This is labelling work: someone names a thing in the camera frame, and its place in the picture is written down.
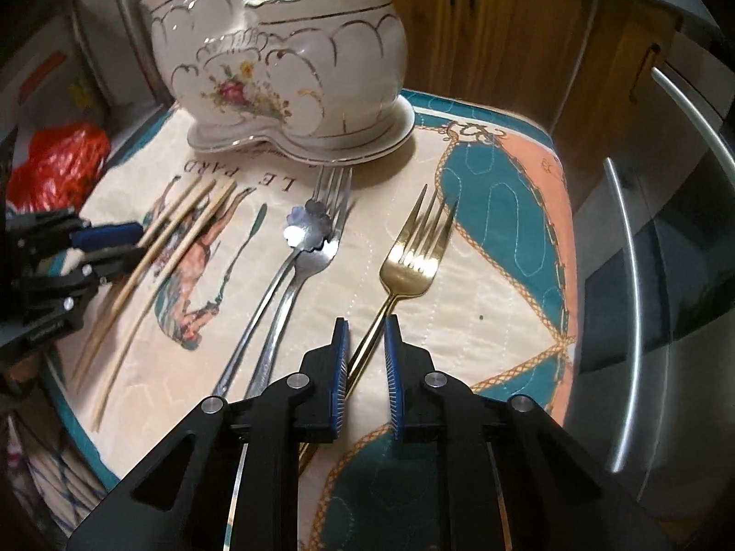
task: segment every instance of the chopstick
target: chopstick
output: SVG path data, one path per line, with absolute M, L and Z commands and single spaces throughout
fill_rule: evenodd
M 163 213 L 161 213 L 159 217 L 157 217 L 155 221 L 152 222 L 152 224 L 146 230 L 146 233 L 143 234 L 141 240 L 138 241 L 137 246 L 148 246 L 153 237 L 156 236 L 156 233 L 163 225 L 163 223 L 174 213 L 174 211 L 177 211 L 174 218 L 172 218 L 166 229 L 164 229 L 164 231 L 156 238 L 156 241 L 153 243 L 153 245 L 148 249 L 146 255 L 141 259 L 141 262 L 139 262 L 139 264 L 135 268 L 135 271 L 126 279 L 123 279 L 120 282 L 116 283 L 109 290 L 107 296 L 105 296 L 104 302 L 102 303 L 97 314 L 97 323 L 95 323 L 92 333 L 90 334 L 89 338 L 87 338 L 85 347 L 82 350 L 82 355 L 79 357 L 79 360 L 77 361 L 76 366 L 74 367 L 71 374 L 71 384 L 74 386 L 76 391 L 81 388 L 82 381 L 86 378 L 87 373 L 89 373 L 89 369 L 92 366 L 94 358 L 97 356 L 100 346 L 102 346 L 102 342 L 104 342 L 105 336 L 115 323 L 115 320 L 120 314 L 120 311 L 123 309 L 133 288 L 137 286 L 137 281 L 141 277 L 142 273 L 148 269 L 148 265 L 150 265 L 151 261 L 160 254 L 161 250 L 163 250 L 170 235 L 174 233 L 175 229 L 178 227 L 179 223 L 181 223 L 183 218 L 185 218 L 186 215 L 190 213 L 191 209 L 202 198 L 204 198 L 204 195 L 206 195 L 210 190 L 212 190 L 212 188 L 214 188 L 215 181 L 211 180 L 207 185 L 205 185 L 204 188 L 196 191 L 196 194 L 192 200 L 187 201 L 184 207 L 179 209 L 182 201 L 186 199 L 194 186 L 199 184 L 200 181 L 201 176 L 197 176 L 196 179 L 192 180 L 191 184 L 188 184 L 186 188 L 184 188 L 181 193 L 176 196 L 171 204 L 166 206 L 166 208 L 163 210 Z
M 207 225 L 207 222 L 212 217 L 214 217 L 214 214 L 217 213 L 219 207 L 224 204 L 229 195 L 235 189 L 236 185 L 237 182 L 235 182 L 235 180 L 233 180 L 232 178 L 229 178 L 225 182 L 225 185 L 217 192 L 215 197 L 208 203 L 207 207 L 204 208 L 204 212 L 202 213 L 202 215 L 197 218 L 196 222 L 194 222 L 194 225 L 189 229 L 186 236 L 181 241 L 181 244 L 179 244 L 179 246 L 174 251 L 174 254 L 171 255 L 171 258 L 168 260 L 166 265 L 164 265 L 163 269 L 159 273 L 158 287 L 152 288 L 151 294 L 148 296 L 148 299 L 146 299 L 146 302 L 138 310 L 135 321 L 133 321 L 132 325 L 130 326 L 128 333 L 123 340 L 122 346 L 120 346 L 120 348 L 115 351 L 117 358 L 114 360 L 113 369 L 108 376 L 107 382 L 104 385 L 102 399 L 98 403 L 95 410 L 95 415 L 92 423 L 92 429 L 94 431 L 99 430 L 100 424 L 102 422 L 102 416 L 104 415 L 104 410 L 109 401 L 109 394 L 113 389 L 115 379 L 117 379 L 118 377 L 120 367 L 122 366 L 123 361 L 127 356 L 128 350 L 130 349 L 130 346 L 133 342 L 133 339 L 135 338 L 135 333 L 137 332 L 138 327 L 141 326 L 142 320 L 145 318 L 146 314 L 148 314 L 148 311 L 152 307 L 161 285 L 166 283 L 168 277 L 170 277 L 175 268 L 179 265 L 179 261 L 181 261 L 191 245 L 199 236 L 199 232 L 201 232 L 204 226 Z

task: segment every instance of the printed tablecloth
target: printed tablecloth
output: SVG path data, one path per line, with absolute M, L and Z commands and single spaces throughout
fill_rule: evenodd
M 427 348 L 438 370 L 497 399 L 523 392 L 563 418 L 577 333 L 571 208 L 549 136 L 508 113 L 405 91 L 413 136 L 354 169 L 354 209 L 332 265 L 306 282 L 280 346 L 273 379 L 328 342 L 334 319 L 350 324 L 352 348 L 385 293 L 378 271 L 424 184 L 458 198 L 456 229 L 435 282 L 398 304 L 403 338 Z M 67 389 L 96 321 L 59 344 L 43 367 L 50 398 L 76 447 L 108 490 L 212 391 L 262 292 L 289 253 L 291 208 L 310 196 L 317 168 L 268 146 L 198 156 L 185 145 L 192 119 L 168 117 L 155 137 L 106 174 L 82 210 L 93 223 L 146 222 L 192 176 L 231 176 L 238 187 L 166 283 L 156 262 L 131 298 L 80 392 Z M 258 213 L 265 212 L 254 229 Z M 251 229 L 255 234 L 248 244 Z M 174 234 L 172 246 L 181 238 Z M 92 414 L 100 377 L 151 288 L 158 288 L 115 382 L 102 426 Z M 229 399 L 239 399 L 273 315 L 269 309 Z M 435 448 L 397 446 L 382 344 L 348 401 L 337 443 L 322 446 L 302 476 L 299 539 L 308 550 L 427 550 L 439 541 Z

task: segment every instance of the silver oven handle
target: silver oven handle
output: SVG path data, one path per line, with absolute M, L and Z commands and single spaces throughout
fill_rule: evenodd
M 625 414 L 620 425 L 620 434 L 612 448 L 607 462 L 607 469 L 612 472 L 620 472 L 626 465 L 628 454 L 633 443 L 633 429 L 636 424 L 638 410 L 638 398 L 640 394 L 640 374 L 643 356 L 643 307 L 641 298 L 641 284 L 638 271 L 638 260 L 633 245 L 633 229 L 630 217 L 623 198 L 620 177 L 617 174 L 615 164 L 610 157 L 604 161 L 605 176 L 612 191 L 613 198 L 617 203 L 620 213 L 620 222 L 624 235 L 624 252 L 626 256 L 626 279 L 628 281 L 628 302 L 630 309 L 630 337 L 628 341 L 628 362 L 630 364 L 630 389 L 626 400 Z
M 729 145 L 707 121 L 707 118 L 704 117 L 690 98 L 686 97 L 686 94 L 668 76 L 658 68 L 652 69 L 651 76 L 666 91 L 669 97 L 674 100 L 674 103 L 679 106 L 699 134 L 702 135 L 702 138 L 718 159 L 719 165 L 723 167 L 725 175 L 730 180 L 730 185 L 735 189 L 735 160 L 733 160 L 733 152 L 730 150 Z

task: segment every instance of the metal pole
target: metal pole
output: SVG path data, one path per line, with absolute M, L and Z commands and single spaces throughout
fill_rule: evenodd
M 168 92 L 156 68 L 150 40 L 148 39 L 148 33 L 142 21 L 141 9 L 138 6 L 137 0 L 117 1 L 130 45 L 133 48 L 133 53 L 135 54 L 138 65 L 141 67 L 142 74 L 146 79 L 146 83 L 148 83 L 153 98 L 160 105 L 168 108 L 174 104 L 174 98 L 171 97 L 171 93 Z

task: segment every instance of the red plastic bag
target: red plastic bag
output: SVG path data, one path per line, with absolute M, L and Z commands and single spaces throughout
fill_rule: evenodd
M 94 124 L 38 130 L 28 146 L 28 160 L 10 175 L 6 197 L 19 213 L 79 210 L 97 184 L 109 150 L 107 134 Z

